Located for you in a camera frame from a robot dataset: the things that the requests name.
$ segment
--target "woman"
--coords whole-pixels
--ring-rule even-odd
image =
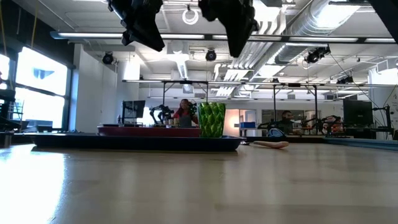
[[[178,118],[181,128],[191,128],[192,121],[195,124],[198,124],[198,116],[194,114],[191,116],[189,112],[189,101],[187,99],[183,99],[180,103],[180,108],[174,114],[173,118]]]

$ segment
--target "dark blue tray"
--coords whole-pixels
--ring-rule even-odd
[[[96,134],[26,134],[39,148],[122,149],[155,151],[231,152],[244,138],[163,138],[98,136]]]

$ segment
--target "man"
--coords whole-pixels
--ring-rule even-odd
[[[291,111],[285,110],[282,112],[282,121],[279,123],[278,127],[285,134],[293,133],[293,114]]]

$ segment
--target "person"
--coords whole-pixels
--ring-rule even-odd
[[[173,118],[179,119],[181,128],[192,128],[192,121],[198,124],[198,116],[190,114],[189,101],[187,99],[181,100],[180,108],[174,114]]]
[[[291,111],[285,110],[282,112],[282,121],[279,123],[278,127],[285,134],[293,133],[293,114]]]

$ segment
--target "table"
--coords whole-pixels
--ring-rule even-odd
[[[0,223],[398,223],[396,152],[327,144],[227,154],[33,149],[0,149]]]

